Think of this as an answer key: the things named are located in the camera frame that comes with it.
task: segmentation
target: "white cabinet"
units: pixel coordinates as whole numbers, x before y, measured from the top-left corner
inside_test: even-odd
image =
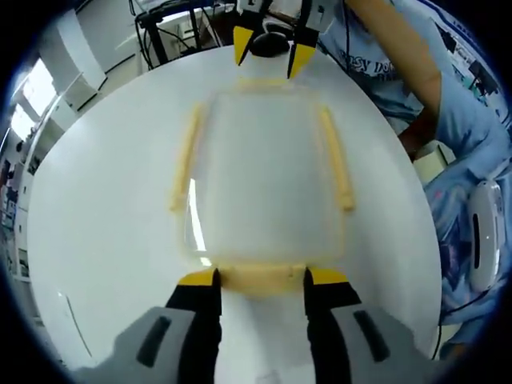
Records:
[[[21,208],[22,210],[29,210],[30,190],[32,188],[33,181],[34,176],[24,171],[22,182],[20,183],[18,190],[18,208]]]
[[[17,210],[14,220],[14,239],[16,247],[20,250],[27,250],[26,246],[26,224],[28,213],[25,210]]]

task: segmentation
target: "desk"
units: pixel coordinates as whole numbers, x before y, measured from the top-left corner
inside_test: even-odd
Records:
[[[163,306],[178,279],[199,268],[180,258],[178,223],[168,210],[194,105],[240,78],[284,78],[287,63],[288,56],[248,56],[237,67],[232,47],[176,60],[107,96],[57,142],[35,175],[28,251],[34,296],[58,350],[70,341],[61,332],[69,319],[52,299],[57,292],[67,296],[98,363],[122,330]],[[428,353],[441,268],[414,168],[378,109],[326,56],[316,53],[294,82],[318,91],[346,147],[358,206],[347,219],[346,256],[336,267],[363,301],[407,324]],[[218,382],[255,382],[272,370],[285,370],[290,382],[310,377],[299,296],[248,302],[225,292],[222,303]],[[83,364],[62,358],[71,368]]]

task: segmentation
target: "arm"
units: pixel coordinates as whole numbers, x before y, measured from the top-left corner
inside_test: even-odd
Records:
[[[433,116],[439,114],[441,72],[429,47],[396,9],[383,0],[346,0]]]

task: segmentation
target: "white wall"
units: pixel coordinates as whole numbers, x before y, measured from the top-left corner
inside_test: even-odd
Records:
[[[130,13],[128,0],[93,0],[77,13],[77,17],[103,71],[108,71],[134,54],[130,44],[116,50],[117,46],[135,33],[134,17]]]
[[[51,26],[39,42],[39,54],[54,78],[55,90],[61,94],[78,76],[78,68],[68,54],[56,26]]]
[[[91,51],[74,10],[61,16],[56,27],[64,46],[83,78],[93,89],[99,90],[106,79],[105,71],[100,67]]]

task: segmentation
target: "person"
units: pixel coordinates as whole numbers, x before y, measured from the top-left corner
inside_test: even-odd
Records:
[[[426,41],[393,5],[386,0],[346,0],[346,4],[430,115],[432,124],[421,129],[412,126],[399,136],[404,146],[415,150],[435,138],[457,158],[425,187],[441,255],[442,313],[456,310],[443,319],[445,323],[462,323],[444,345],[446,355],[454,346],[467,345],[476,338],[498,304],[510,271],[512,166],[506,166],[512,154],[510,136],[491,109],[438,67]],[[472,291],[468,279],[472,236],[468,198],[500,168],[503,170],[494,180],[502,192],[506,241],[497,281],[482,296]]]
[[[348,70],[352,79],[372,99],[394,131],[400,134],[420,115],[423,105],[404,84],[403,78],[375,36],[361,22],[357,13],[343,1],[340,0],[336,5],[334,21],[320,36],[319,46]],[[386,1],[424,39],[437,67],[445,74],[452,74],[454,71],[448,50],[434,21],[412,10],[403,0]]]

